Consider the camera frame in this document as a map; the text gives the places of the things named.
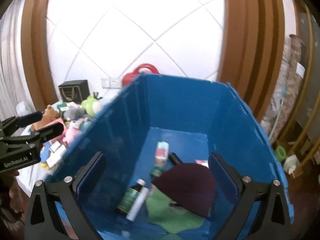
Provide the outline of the black garbage bag roll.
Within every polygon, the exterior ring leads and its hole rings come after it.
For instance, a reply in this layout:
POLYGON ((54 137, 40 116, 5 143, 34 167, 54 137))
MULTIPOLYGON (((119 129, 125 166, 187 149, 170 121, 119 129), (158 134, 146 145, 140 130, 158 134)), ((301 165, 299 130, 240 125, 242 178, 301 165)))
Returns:
POLYGON ((172 152, 168 155, 169 160, 171 161, 171 163, 176 166, 176 165, 180 165, 183 163, 183 161, 181 161, 181 159, 177 156, 176 153, 172 152))

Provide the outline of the pink white tissue pack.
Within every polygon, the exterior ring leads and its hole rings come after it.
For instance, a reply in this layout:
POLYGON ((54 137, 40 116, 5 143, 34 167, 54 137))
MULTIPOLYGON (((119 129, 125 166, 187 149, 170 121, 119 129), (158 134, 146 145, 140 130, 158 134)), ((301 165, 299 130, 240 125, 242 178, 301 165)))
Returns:
POLYGON ((66 132, 67 132, 68 127, 65 125, 65 122, 63 121, 63 119, 58 118, 58 119, 52 121, 50 124, 55 124, 55 123, 58 123, 58 122, 63 125, 63 132, 62 132, 61 135, 59 135, 59 136, 53 138, 52 140, 50 140, 51 144, 55 143, 56 141, 59 141, 60 143, 62 143, 63 139, 66 136, 66 132))

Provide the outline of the white cylindrical tube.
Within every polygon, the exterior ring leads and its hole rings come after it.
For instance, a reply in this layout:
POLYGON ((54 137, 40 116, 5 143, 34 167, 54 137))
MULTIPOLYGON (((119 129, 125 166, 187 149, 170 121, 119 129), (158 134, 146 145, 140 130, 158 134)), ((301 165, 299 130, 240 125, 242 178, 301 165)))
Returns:
POLYGON ((126 215, 126 219, 133 222, 135 218, 137 217, 140 209, 142 208, 147 196, 149 194, 149 189, 146 187, 143 187, 140 191, 139 196, 133 203, 129 213, 126 215))

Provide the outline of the black gift box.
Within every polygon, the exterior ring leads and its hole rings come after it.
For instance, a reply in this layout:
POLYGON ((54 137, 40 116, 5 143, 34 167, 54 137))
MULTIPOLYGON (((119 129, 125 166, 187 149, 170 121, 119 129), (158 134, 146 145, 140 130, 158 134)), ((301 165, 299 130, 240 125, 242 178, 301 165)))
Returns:
POLYGON ((87 80, 66 81, 58 88, 63 102, 81 104, 90 95, 87 80))

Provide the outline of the dark glass medicine bottle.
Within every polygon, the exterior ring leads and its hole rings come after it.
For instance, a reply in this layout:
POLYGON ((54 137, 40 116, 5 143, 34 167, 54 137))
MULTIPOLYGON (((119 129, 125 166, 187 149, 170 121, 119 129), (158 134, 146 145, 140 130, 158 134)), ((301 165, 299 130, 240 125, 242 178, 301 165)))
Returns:
POLYGON ((120 203, 117 206, 117 210, 124 215, 127 215, 131 210, 135 200, 140 195, 140 191, 145 186, 145 181, 138 179, 135 185, 127 189, 124 196, 122 197, 120 203))

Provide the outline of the green cloth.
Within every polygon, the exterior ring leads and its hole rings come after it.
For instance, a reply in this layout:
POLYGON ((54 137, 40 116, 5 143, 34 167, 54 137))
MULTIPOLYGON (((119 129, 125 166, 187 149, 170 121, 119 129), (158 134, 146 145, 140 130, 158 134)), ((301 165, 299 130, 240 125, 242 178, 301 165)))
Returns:
POLYGON ((148 222, 161 226, 165 231, 177 234, 185 230, 198 229, 204 218, 191 213, 163 194, 154 189, 145 201, 148 222))

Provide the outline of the brown teddy bear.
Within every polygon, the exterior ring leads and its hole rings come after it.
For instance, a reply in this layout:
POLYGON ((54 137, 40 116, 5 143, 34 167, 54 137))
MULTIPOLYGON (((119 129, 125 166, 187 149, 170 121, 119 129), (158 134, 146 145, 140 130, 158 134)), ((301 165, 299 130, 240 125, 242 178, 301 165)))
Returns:
POLYGON ((56 120, 58 116, 59 113, 55 110, 55 108, 52 105, 48 105, 43 113, 42 119, 38 122, 33 123, 30 127, 30 130, 32 132, 38 131, 47 126, 52 121, 56 120))

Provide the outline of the maroon knit beanie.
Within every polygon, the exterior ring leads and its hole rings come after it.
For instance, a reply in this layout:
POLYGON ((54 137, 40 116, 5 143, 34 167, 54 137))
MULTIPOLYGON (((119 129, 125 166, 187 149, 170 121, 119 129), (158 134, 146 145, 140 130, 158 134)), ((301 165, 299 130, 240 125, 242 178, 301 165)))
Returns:
POLYGON ((215 204, 217 182, 209 168, 197 163, 178 164, 152 184, 178 206, 201 217, 208 217, 215 204))

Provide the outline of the small colourful carton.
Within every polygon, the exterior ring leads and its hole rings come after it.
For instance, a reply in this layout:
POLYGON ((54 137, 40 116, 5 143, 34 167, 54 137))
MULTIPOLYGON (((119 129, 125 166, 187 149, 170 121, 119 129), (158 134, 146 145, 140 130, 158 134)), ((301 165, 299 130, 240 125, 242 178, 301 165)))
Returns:
POLYGON ((197 160, 197 159, 196 159, 195 162, 196 162, 197 164, 199 164, 199 165, 202 165, 202 166, 206 167, 206 168, 209 167, 207 160, 197 160))

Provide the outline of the white wall socket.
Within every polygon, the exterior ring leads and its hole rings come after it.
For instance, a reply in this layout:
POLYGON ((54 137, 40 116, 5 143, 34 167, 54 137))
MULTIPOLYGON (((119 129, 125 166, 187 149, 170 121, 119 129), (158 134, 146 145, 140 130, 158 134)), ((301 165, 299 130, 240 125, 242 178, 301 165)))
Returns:
POLYGON ((121 79, 101 79, 103 89, 121 89, 121 79))

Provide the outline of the teal pink tissue pack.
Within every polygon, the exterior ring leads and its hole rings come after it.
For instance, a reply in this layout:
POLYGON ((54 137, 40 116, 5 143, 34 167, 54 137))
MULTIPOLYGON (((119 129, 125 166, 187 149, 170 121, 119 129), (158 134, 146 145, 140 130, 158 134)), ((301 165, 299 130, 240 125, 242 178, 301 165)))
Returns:
POLYGON ((164 141, 157 143, 155 152, 155 165, 161 168, 165 168, 169 155, 169 144, 164 141))

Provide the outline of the blue plastic storage bin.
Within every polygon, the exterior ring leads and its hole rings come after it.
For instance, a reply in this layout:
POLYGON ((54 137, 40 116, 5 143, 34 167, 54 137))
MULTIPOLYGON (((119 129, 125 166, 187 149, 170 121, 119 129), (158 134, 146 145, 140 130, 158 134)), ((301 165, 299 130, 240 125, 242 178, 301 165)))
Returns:
POLYGON ((104 239, 173 239, 161 226, 148 222, 142 208, 134 222, 117 213, 126 190, 136 180, 151 182, 156 146, 169 144, 185 163, 207 160, 213 152, 241 175, 288 188, 262 127, 226 83, 166 75, 141 75, 122 89, 77 137, 61 164, 45 179, 62 181, 75 175, 97 152, 106 166, 89 182, 79 204, 104 239))

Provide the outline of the grey plush toy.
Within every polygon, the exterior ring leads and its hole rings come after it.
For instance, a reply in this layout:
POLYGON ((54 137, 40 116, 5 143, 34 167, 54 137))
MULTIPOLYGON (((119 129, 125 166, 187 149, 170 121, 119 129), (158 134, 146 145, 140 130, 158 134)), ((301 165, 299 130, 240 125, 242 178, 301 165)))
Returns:
POLYGON ((69 107, 68 110, 66 110, 63 113, 63 119, 65 121, 74 121, 78 120, 80 118, 86 118, 88 117, 86 110, 81 107, 69 107))

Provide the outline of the green frog plush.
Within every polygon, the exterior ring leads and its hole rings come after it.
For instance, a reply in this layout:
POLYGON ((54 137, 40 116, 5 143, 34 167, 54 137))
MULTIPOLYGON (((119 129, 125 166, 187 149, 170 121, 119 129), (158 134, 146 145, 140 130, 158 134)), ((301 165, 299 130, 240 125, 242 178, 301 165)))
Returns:
POLYGON ((103 109, 103 104, 100 102, 100 99, 102 99, 102 97, 99 96, 99 93, 94 92, 81 103, 81 106, 89 116, 93 117, 103 109))

